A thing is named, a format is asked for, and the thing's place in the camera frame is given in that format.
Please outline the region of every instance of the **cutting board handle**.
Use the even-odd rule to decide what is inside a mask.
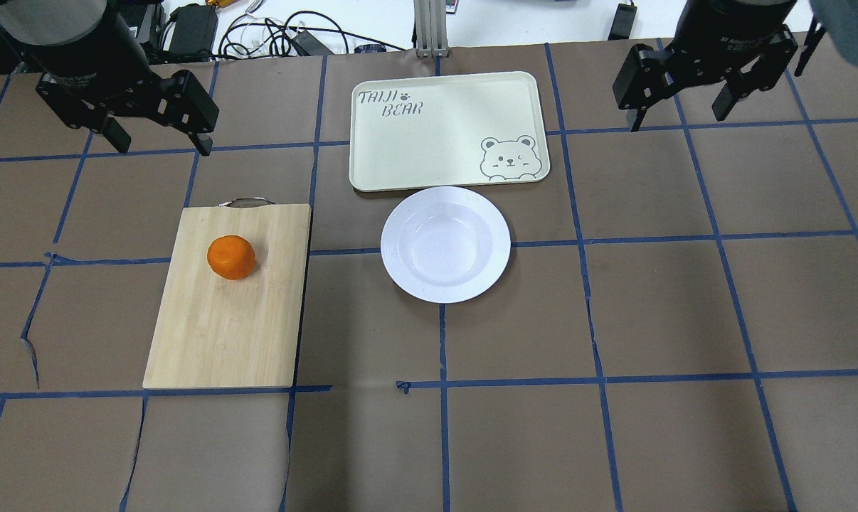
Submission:
[[[251,204],[254,202],[260,202],[262,204]],[[267,198],[235,198],[233,201],[221,202],[217,206],[227,206],[231,208],[254,208],[256,206],[264,206],[265,204],[276,204],[276,202],[268,200]]]

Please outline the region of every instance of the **tangerine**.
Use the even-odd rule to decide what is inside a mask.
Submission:
[[[255,250],[243,237],[220,237],[208,247],[208,265],[225,279],[242,279],[255,270]]]

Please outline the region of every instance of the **wooden cutting board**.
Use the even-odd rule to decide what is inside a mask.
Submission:
[[[182,210],[145,388],[292,385],[311,218],[306,204]],[[207,260],[211,242],[231,234],[256,255],[237,281]]]

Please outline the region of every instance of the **power adapter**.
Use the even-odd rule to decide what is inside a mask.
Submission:
[[[214,33],[217,32],[217,13],[214,6],[198,6],[189,4],[179,7],[170,16],[175,17],[173,38],[169,41],[169,52],[173,54],[172,62],[203,62],[210,60],[205,53],[210,54],[214,44]]]
[[[296,53],[302,56],[334,55],[334,52],[328,49],[328,46],[325,46],[308,30],[300,30],[299,32],[296,32],[295,38],[290,39],[290,45],[293,45]]]
[[[618,4],[615,17],[612,18],[612,28],[609,29],[609,40],[628,39],[631,36],[631,26],[635,23],[637,7],[634,4]]]

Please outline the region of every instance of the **bear cartoon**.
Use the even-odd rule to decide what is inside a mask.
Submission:
[[[487,137],[483,139],[482,146],[485,155],[480,171],[489,181],[536,178],[543,168],[543,163],[534,151],[536,140],[529,135],[517,137],[517,140],[501,141]]]

